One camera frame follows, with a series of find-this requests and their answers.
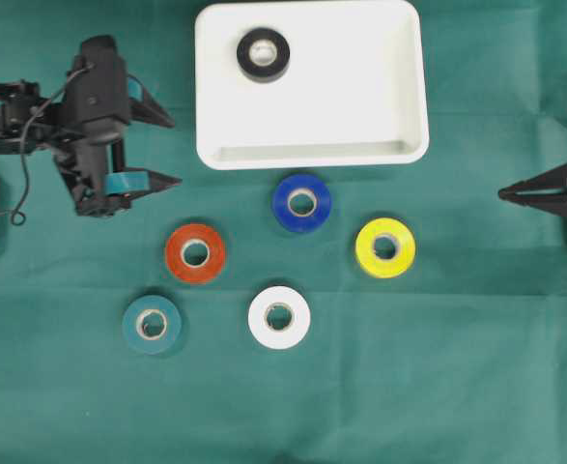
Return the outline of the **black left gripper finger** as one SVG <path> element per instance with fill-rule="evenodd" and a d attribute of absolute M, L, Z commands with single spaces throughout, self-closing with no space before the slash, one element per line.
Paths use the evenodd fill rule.
<path fill-rule="evenodd" d="M 179 186 L 182 180 L 151 170 L 129 169 L 105 176 L 104 193 L 138 198 Z"/>
<path fill-rule="evenodd" d="M 175 121 L 152 97 L 139 80 L 128 81 L 128 97 L 131 118 L 134 121 L 167 129 L 175 127 Z"/>

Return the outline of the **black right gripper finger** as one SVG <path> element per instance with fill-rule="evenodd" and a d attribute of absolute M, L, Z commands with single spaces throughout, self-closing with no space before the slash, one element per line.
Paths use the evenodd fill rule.
<path fill-rule="evenodd" d="M 544 189 L 567 188 L 567 163 L 550 169 L 533 178 L 519 181 L 498 191 L 499 196 L 508 196 L 518 192 L 539 191 Z"/>
<path fill-rule="evenodd" d="M 567 217 L 567 194 L 517 194 L 501 191 L 498 197 L 513 204 L 534 208 L 559 217 Z"/>

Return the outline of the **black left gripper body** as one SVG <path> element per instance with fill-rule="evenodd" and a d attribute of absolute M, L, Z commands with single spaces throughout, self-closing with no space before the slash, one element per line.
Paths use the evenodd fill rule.
<path fill-rule="evenodd" d="M 81 217 L 106 218 L 131 207 L 128 191 L 110 193 L 107 179 L 126 176 L 128 101 L 62 101 L 53 105 L 49 147 Z"/>

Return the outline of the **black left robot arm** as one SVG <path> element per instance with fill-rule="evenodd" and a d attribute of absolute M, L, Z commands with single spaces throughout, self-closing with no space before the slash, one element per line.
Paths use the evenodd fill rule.
<path fill-rule="evenodd" d="M 0 83 L 0 155 L 25 159 L 48 149 L 75 211 L 82 217 L 106 218 L 131 208 L 134 200 L 159 193 L 181 179 L 126 164 L 126 123 L 103 116 L 71 129 L 61 120 L 71 90 L 82 90 L 92 77 L 100 86 L 111 80 L 93 61 L 80 58 L 63 86 L 51 97 L 36 82 Z"/>

